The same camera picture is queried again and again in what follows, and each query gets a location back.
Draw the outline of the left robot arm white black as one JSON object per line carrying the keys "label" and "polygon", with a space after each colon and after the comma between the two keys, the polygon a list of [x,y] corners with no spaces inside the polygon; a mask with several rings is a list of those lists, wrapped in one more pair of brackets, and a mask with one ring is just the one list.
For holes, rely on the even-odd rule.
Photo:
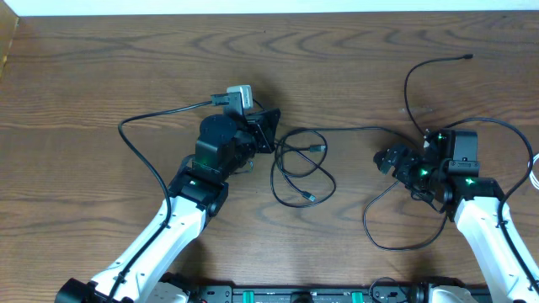
{"label": "left robot arm white black", "polygon": [[191,290],[166,273],[174,259],[215,217],[228,196],[227,179],[257,153],[272,153],[280,110],[243,114],[226,109],[206,117],[190,165],[183,164],[152,221],[103,272],[69,279],[57,302],[187,302]]}

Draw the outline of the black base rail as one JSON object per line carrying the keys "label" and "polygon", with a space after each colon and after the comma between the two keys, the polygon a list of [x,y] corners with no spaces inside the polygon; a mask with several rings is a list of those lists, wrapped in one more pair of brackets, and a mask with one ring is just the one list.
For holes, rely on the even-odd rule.
{"label": "black base rail", "polygon": [[178,274],[166,274],[148,302],[186,303],[363,303],[363,302],[491,302],[485,287],[466,287],[460,280],[434,278],[402,284],[383,277],[356,286],[253,286],[211,281],[194,284]]}

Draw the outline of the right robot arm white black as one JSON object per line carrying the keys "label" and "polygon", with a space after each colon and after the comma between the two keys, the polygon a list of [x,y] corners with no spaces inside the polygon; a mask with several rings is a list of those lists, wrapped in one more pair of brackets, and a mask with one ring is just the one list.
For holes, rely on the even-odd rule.
{"label": "right robot arm white black", "polygon": [[426,136],[424,150],[397,144],[373,158],[414,199],[456,224],[478,262],[494,302],[536,302],[538,267],[522,241],[493,178],[479,175],[478,135],[442,129]]}

